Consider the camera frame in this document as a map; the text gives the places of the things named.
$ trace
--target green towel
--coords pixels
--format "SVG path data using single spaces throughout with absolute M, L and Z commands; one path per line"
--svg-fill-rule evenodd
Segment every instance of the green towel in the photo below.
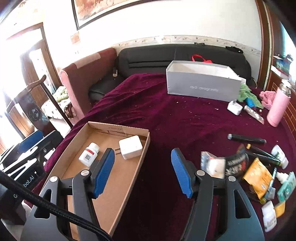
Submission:
M 250 98 L 258 108 L 263 109 L 263 106 L 261 105 L 260 101 L 254 94 L 251 93 L 250 88 L 246 84 L 241 84 L 241 88 L 239 89 L 239 97 L 237 98 L 237 101 L 243 102 L 246 98 Z

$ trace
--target gray box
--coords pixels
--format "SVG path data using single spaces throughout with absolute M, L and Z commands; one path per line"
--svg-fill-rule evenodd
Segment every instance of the gray box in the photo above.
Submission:
M 172 61 L 166 69 L 168 94 L 230 102 L 239 95 L 241 83 L 230 67 L 193 61 Z

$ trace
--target framed picture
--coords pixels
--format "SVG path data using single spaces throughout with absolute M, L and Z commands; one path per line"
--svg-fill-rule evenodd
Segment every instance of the framed picture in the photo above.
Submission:
M 158 0 L 71 0 L 77 30 L 109 13 Z

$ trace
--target red bag handle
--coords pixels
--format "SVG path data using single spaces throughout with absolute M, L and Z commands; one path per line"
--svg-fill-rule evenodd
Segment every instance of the red bag handle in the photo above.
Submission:
M 203 62 L 206 62 L 206 63 L 213 63 L 211 60 L 205 60 L 201 55 L 198 55 L 198 54 L 194 54 L 194 55 L 192 55 L 192 61 L 194 61 L 195 62 L 195 57 L 199 57 L 199 58 L 201 58 L 202 60 L 203 60 Z

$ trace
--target sofa armrest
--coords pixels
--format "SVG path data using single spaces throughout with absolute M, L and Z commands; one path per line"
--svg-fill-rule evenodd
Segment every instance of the sofa armrest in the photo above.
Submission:
M 61 82 L 68 91 L 78 119 L 82 119 L 92 108 L 88 96 L 89 87 L 113 68 L 116 57 L 116 50 L 108 48 L 82 58 L 61 70 L 59 74 Z

